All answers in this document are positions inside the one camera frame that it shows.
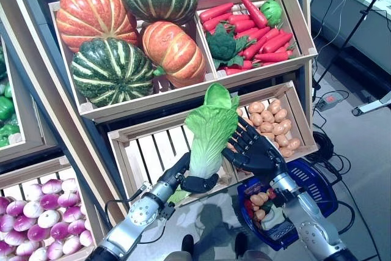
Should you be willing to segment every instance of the black shoe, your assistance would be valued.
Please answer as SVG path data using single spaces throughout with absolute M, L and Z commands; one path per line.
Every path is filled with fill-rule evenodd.
M 235 238 L 235 254 L 236 258 L 243 256 L 244 252 L 247 251 L 247 235 L 240 232 Z
M 192 235 L 185 235 L 182 240 L 182 251 L 189 252 L 193 256 L 194 253 L 194 239 Z

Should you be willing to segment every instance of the bell pepper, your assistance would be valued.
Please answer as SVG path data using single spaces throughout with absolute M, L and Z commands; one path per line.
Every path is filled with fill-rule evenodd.
M 1 148 L 1 147 L 8 146 L 9 144 L 10 144 L 10 142 L 8 141 L 8 138 L 2 138 L 2 139 L 0 139 L 0 148 Z
M 18 125 L 6 124 L 0 128 L 0 138 L 8 137 L 11 134 L 19 133 L 20 129 Z
M 11 90 L 10 82 L 8 82 L 7 85 L 5 86 L 4 96 L 12 99 L 12 90 Z
M 15 107 L 12 100 L 5 96 L 0 96 L 0 120 L 7 120 L 15 113 Z

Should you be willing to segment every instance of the floor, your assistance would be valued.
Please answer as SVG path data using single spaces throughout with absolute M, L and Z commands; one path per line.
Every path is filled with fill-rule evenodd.
M 316 42 L 317 46 L 324 43 L 323 40 Z M 318 59 L 316 79 L 323 72 L 321 64 L 326 64 L 334 51 L 329 46 Z M 335 152 L 351 160 L 352 168 L 343 179 L 372 231 L 382 260 L 391 260 L 391 111 L 382 108 L 354 117 L 352 108 L 364 104 L 365 97 L 360 86 L 337 68 L 333 68 L 322 80 L 317 96 L 330 90 L 347 90 L 350 96 L 334 108 L 322 112 L 327 119 L 324 130 L 335 145 Z M 314 122 L 320 125 L 323 119 L 315 113 Z M 335 193 L 338 199 L 353 205 L 342 184 L 336 184 Z M 163 260 L 170 252 L 180 250 L 181 240 L 188 233 L 197 242 L 194 260 L 234 259 L 233 248 L 238 232 L 248 235 L 251 249 L 261 250 L 275 261 L 313 260 L 298 241 L 287 250 L 273 251 L 241 225 L 237 207 L 236 186 L 181 207 L 167 222 L 163 237 L 153 244 L 140 244 L 130 260 Z M 349 211 L 341 207 L 329 220 L 341 229 L 347 225 L 349 217 Z M 155 224 L 144 233 L 142 241 L 155 239 L 160 235 L 161 228 L 162 223 Z M 370 237 L 357 212 L 354 225 L 342 235 L 342 240 L 358 260 L 375 255 Z

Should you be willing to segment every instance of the cable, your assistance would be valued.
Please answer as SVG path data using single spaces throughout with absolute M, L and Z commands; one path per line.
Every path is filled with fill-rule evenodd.
M 354 212 L 353 207 L 350 206 L 349 204 L 342 202 L 342 201 L 339 201 L 339 200 L 337 202 L 338 202 L 338 204 L 341 204 L 341 205 L 347 207 L 351 213 L 349 224 L 346 227 L 344 227 L 342 230 L 338 231 L 338 234 L 341 235 L 341 234 L 347 232 L 353 226 L 354 220 L 356 219 L 356 213 Z
M 155 239 L 155 240 L 153 240 L 153 241 L 143 241 L 143 242 L 140 242 L 139 244 L 152 244 L 152 243 L 154 243 L 154 242 L 160 240 L 161 237 L 162 237 L 163 234 L 164 234 L 164 230 L 165 230 L 165 229 L 166 229 L 166 222 L 164 223 L 163 230 L 161 231 L 161 234 L 160 234 L 160 236 L 159 236 L 157 239 Z
M 121 200 L 115 200 L 115 199 L 113 199 L 113 200 L 108 200 L 108 201 L 106 202 L 106 204 L 104 205 L 104 213 L 105 213 L 105 215 L 106 215 L 106 221 L 107 221 L 108 224 L 110 225 L 110 229 L 112 228 L 112 224 L 111 224 L 110 218 L 109 218 L 109 204 L 110 204 L 110 203 L 129 203 L 129 202 L 135 200 L 135 198 L 137 198 L 137 197 L 143 192 L 143 190 L 144 190 L 144 189 L 139 188 L 139 189 L 133 194 L 133 196 L 131 196 L 129 199 L 125 199 L 125 200 L 123 200 L 123 199 L 121 199 Z
M 363 215 L 362 215 L 362 213 L 361 213 L 361 211 L 360 211 L 360 209 L 359 209 L 359 206 L 357 205 L 357 202 L 356 202 L 355 198 L 353 197 L 353 195 L 352 195 L 352 193 L 351 193 L 349 187 L 347 186 L 347 184 L 346 184 L 343 180 L 341 180 L 341 182 L 343 183 L 343 185 L 345 186 L 345 188 L 348 190 L 349 195 L 350 195 L 350 197 L 351 197 L 352 200 L 353 200 L 354 206 L 356 206 L 357 212 L 359 213 L 360 218 L 361 218 L 362 222 L 364 223 L 365 227 L 367 228 L 367 231 L 368 231 L 368 233 L 369 233 L 369 236 L 371 237 L 371 240 L 372 240 L 373 246 L 375 247 L 375 251 L 376 251 L 376 254 L 378 255 L 379 261 L 381 261 L 380 253 L 379 253 L 378 247 L 377 247 L 377 245 L 376 245 L 376 243 L 375 243 L 375 239 L 374 239 L 373 236 L 372 236 L 371 230 L 369 229 L 368 224 L 367 224 L 367 222 L 365 221 L 365 219 L 364 219 L 364 217 L 363 217 Z

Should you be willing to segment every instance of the wooden frame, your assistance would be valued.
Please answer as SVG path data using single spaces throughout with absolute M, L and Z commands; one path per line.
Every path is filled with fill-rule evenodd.
M 72 94 L 75 99 L 76 105 L 80 115 L 92 119 L 93 121 L 100 123 L 108 120 L 114 120 L 121 117 L 129 116 L 138 112 L 148 111 L 154 108 L 163 107 L 166 105 L 178 103 L 188 99 L 202 96 L 208 86 L 217 78 L 216 70 L 209 62 L 206 62 L 206 76 L 203 83 L 198 83 L 184 88 L 170 89 L 168 80 L 164 77 L 154 80 L 155 94 L 138 98 L 135 100 L 125 101 L 114 105 L 108 105 L 97 108 L 95 105 L 88 102 L 88 99 L 83 97 L 76 89 L 73 84 L 72 74 L 70 72 L 70 64 L 73 59 L 73 53 L 68 46 L 62 41 L 59 34 L 56 13 L 60 9 L 60 2 L 49 3 L 51 17 L 53 25 L 56 31 L 57 40 L 60 45 L 61 55 L 64 59 L 64 65 L 67 70 L 68 79 L 70 80 Z M 197 20 L 194 18 L 192 21 L 187 23 L 183 28 L 197 43 L 201 49 L 202 54 L 207 57 L 206 48 L 202 42 L 203 34 L 196 25 Z M 145 22 L 137 21 L 137 30 L 141 31 L 146 25 Z
M 265 0 L 251 0 L 257 7 L 260 7 Z M 294 50 L 294 55 L 300 55 L 297 58 L 290 59 L 283 62 L 278 62 L 269 66 L 255 68 L 245 71 L 243 73 L 237 73 L 232 76 L 225 76 L 218 78 L 219 83 L 225 85 L 228 88 L 240 86 L 243 84 L 259 81 L 261 79 L 270 78 L 272 76 L 281 75 L 293 70 L 301 68 L 307 61 L 311 60 L 317 55 L 315 45 L 311 38 L 310 31 L 305 22 L 302 10 L 298 3 L 298 0 L 276 0 L 283 7 L 282 28 L 287 32 L 292 32 L 294 35 L 294 41 L 297 44 Z M 241 3 L 241 0 L 199 0 L 197 11 L 197 22 L 200 30 L 202 30 L 202 24 L 199 20 L 199 15 L 204 10 L 210 7 L 218 6 L 225 2 L 234 2 L 234 13 L 244 13 L 246 8 Z M 211 61 L 212 57 L 210 50 L 207 47 L 206 51 L 208 59 Z
M 0 163 L 56 145 L 53 134 L 45 121 L 40 119 L 34 100 L 23 86 L 19 73 L 7 54 L 3 38 L 1 44 L 20 133 L 10 137 L 10 145 L 0 148 Z
M 5 196 L 12 196 L 16 200 L 21 200 L 23 197 L 22 192 L 25 188 L 33 183 L 38 183 L 38 178 L 43 183 L 51 178 L 57 178 L 55 173 L 57 173 L 60 178 L 64 176 L 64 179 L 70 177 L 76 178 L 67 158 L 62 156 L 0 175 L 0 189 L 3 191 Z M 84 260 L 106 234 L 106 231 L 101 226 L 100 218 L 93 206 L 93 203 L 91 203 L 88 196 L 85 195 L 84 191 L 80 187 L 79 191 L 82 203 L 86 206 L 86 219 L 88 219 L 91 223 L 93 244 L 87 248 L 82 248 L 80 251 L 72 255 L 65 255 L 58 259 L 61 261 Z M 51 243 L 52 241 L 54 240 L 49 238 L 45 241 L 45 244 L 48 245 L 47 242 Z
M 97 147 L 73 109 L 24 0 L 0 0 L 0 19 L 39 99 L 99 204 L 104 207 L 108 200 L 120 198 Z M 113 205 L 109 214 L 112 223 L 118 223 L 127 211 L 124 205 Z
M 275 98 L 281 100 L 282 107 L 288 111 L 287 118 L 292 121 L 292 129 L 288 132 L 287 137 L 289 139 L 299 138 L 301 141 L 301 146 L 293 156 L 287 158 L 287 161 L 317 151 L 318 148 L 305 119 L 292 81 L 242 95 L 240 96 L 240 106 L 244 107 L 254 101 Z M 152 183 L 156 182 L 157 178 L 166 168 L 171 167 L 182 154 L 190 149 L 192 133 L 186 126 L 183 126 L 185 118 L 189 113 L 190 111 L 185 111 L 108 133 L 115 160 L 128 196 L 136 192 L 144 181 L 151 179 Z M 177 155 L 174 156 L 175 154 L 170 149 L 173 147 L 173 150 L 175 150 L 177 146 L 179 146 L 181 152 L 177 152 Z M 216 185 L 210 193 L 233 185 L 236 183 L 236 180 L 240 182 L 252 176 L 237 172 L 226 160 L 223 163 L 223 170 L 224 172 L 221 172 L 220 175 L 227 175 L 224 178 L 225 182 Z M 236 180 L 230 178 L 232 175 L 231 172 L 235 173 Z M 190 199 L 185 200 L 184 203 L 203 196 L 206 195 L 192 196 Z

